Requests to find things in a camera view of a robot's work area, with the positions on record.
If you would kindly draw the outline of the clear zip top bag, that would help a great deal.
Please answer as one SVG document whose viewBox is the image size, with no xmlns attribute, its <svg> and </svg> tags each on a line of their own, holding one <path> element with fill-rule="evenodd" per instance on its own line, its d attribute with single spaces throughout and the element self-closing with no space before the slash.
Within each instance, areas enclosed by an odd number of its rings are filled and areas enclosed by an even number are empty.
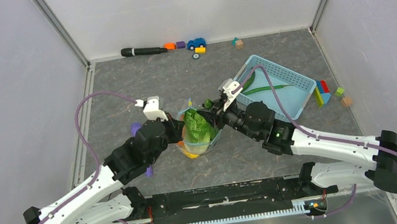
<svg viewBox="0 0 397 224">
<path fill-rule="evenodd" d="M 219 140 L 221 130 L 211 126 L 205 118 L 197 112 L 191 99 L 188 99 L 177 114 L 182 127 L 182 140 L 177 143 L 180 151 L 190 159 L 209 152 Z"/>
</svg>

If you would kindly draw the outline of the green toy cabbage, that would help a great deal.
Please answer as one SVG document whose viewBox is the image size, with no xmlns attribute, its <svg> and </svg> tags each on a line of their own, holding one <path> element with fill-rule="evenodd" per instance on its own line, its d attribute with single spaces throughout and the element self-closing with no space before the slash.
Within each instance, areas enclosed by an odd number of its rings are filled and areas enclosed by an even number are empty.
<svg viewBox="0 0 397 224">
<path fill-rule="evenodd" d="M 185 149 L 193 154 L 204 154 L 215 139 L 218 131 L 197 114 L 196 109 L 188 109 L 183 114 Z"/>
</svg>

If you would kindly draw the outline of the yellow toy mango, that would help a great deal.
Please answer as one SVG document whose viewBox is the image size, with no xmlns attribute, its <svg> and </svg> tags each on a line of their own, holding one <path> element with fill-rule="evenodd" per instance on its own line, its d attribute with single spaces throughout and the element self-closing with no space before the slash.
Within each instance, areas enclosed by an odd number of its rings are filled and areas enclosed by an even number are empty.
<svg viewBox="0 0 397 224">
<path fill-rule="evenodd" d="M 200 156 L 199 154 L 193 154 L 188 151 L 184 151 L 183 154 L 189 159 L 196 159 Z"/>
</svg>

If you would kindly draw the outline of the green toy cucumber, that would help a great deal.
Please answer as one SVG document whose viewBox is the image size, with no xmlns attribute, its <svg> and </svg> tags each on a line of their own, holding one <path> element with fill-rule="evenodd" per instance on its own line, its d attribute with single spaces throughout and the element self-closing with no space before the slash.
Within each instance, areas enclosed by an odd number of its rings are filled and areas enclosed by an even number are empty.
<svg viewBox="0 0 397 224">
<path fill-rule="evenodd" d="M 206 99 L 202 106 L 203 108 L 209 110 L 213 107 L 213 101 L 211 99 Z"/>
</svg>

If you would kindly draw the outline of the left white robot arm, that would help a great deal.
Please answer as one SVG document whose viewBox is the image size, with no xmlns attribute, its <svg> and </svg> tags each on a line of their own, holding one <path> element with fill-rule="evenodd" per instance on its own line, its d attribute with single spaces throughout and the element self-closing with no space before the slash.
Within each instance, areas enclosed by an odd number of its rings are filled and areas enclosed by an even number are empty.
<svg viewBox="0 0 397 224">
<path fill-rule="evenodd" d="M 88 179 L 64 197 L 23 213 L 26 224 L 108 224 L 149 214 L 148 202 L 127 184 L 144 174 L 170 144 L 182 140 L 184 122 L 147 120 L 136 135 L 114 149 Z"/>
</svg>

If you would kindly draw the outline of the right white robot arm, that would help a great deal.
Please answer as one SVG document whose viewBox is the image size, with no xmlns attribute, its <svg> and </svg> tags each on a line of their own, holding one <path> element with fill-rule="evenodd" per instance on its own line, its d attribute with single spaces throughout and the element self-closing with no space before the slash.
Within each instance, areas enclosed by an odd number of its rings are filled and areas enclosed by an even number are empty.
<svg viewBox="0 0 397 224">
<path fill-rule="evenodd" d="M 278 120 L 265 103 L 252 102 L 245 109 L 226 100 L 214 100 L 198 110 L 217 129 L 229 126 L 262 143 L 275 155 L 310 155 L 338 160 L 327 168 L 313 163 L 301 171 L 299 189 L 315 194 L 320 188 L 370 182 L 385 192 L 397 194 L 397 133 L 380 136 L 351 136 L 321 132 Z"/>
</svg>

